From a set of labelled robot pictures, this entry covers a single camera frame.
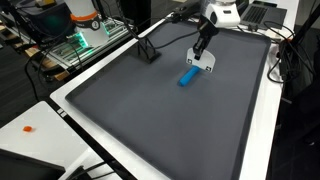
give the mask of gray mat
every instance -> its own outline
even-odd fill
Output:
[[[151,41],[161,45],[194,30],[166,24]],[[237,179],[270,40],[222,30],[207,48],[217,59],[213,73],[179,87],[197,38],[161,49],[150,65],[128,50],[67,100],[172,179]]]

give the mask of small orange object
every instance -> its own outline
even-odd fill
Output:
[[[32,131],[32,127],[31,127],[31,126],[25,126],[25,127],[23,128],[23,131],[25,131],[25,132],[31,132],[31,131]]]

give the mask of orange object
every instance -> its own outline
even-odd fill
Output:
[[[31,131],[32,131],[32,127],[31,127],[31,126],[25,126],[25,127],[23,128],[23,131],[25,131],[25,132],[31,132]]]
[[[92,14],[89,14],[87,16],[75,16],[73,14],[71,14],[71,19],[74,21],[87,21],[90,19],[95,18],[98,15],[97,11],[93,12]]]

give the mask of blue cylinder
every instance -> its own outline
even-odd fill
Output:
[[[192,66],[192,68],[180,79],[179,85],[184,87],[186,86],[193,76],[195,76],[200,71],[198,66]]]

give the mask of white table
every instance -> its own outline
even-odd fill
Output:
[[[293,29],[299,0],[278,0],[278,7],[288,9],[284,25]],[[142,35],[159,25],[162,21],[153,25]],[[164,174],[145,162],[138,155],[124,146],[108,132],[93,123],[89,118],[74,108],[65,100],[65,96],[82,82],[87,80],[102,67],[107,65],[121,53],[131,47],[136,40],[131,40],[103,60],[80,74],[78,77],[51,94],[54,100],[66,111],[79,125],[81,125],[92,137],[94,137],[110,154],[126,167],[136,178],[149,180],[168,179]],[[270,53],[264,68],[263,77],[252,118],[250,133],[248,136],[245,156],[243,160],[240,179],[262,180],[265,179],[269,156],[272,147],[272,139],[277,119],[277,113],[281,97],[281,86],[267,79],[267,71],[275,61],[274,54]]]
[[[31,132],[24,132],[31,126]],[[66,179],[80,165],[86,169],[103,160],[46,103],[39,102],[0,129],[0,149],[65,168]],[[88,174],[97,177],[113,170],[103,165]],[[117,174],[101,180],[120,180]]]

